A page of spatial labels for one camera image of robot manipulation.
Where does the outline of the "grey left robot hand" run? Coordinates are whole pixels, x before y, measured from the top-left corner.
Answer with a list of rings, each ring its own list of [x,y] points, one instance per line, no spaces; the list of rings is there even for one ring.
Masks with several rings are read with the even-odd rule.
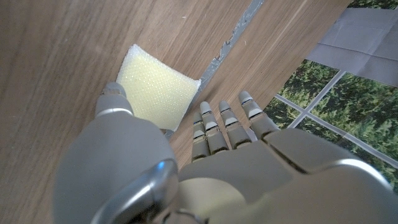
[[[372,166],[300,129],[279,129],[246,91],[255,138],[219,104],[193,117],[190,164],[162,131],[134,116],[122,85],[100,94],[95,118],[57,171],[55,223],[396,223],[397,195]]]

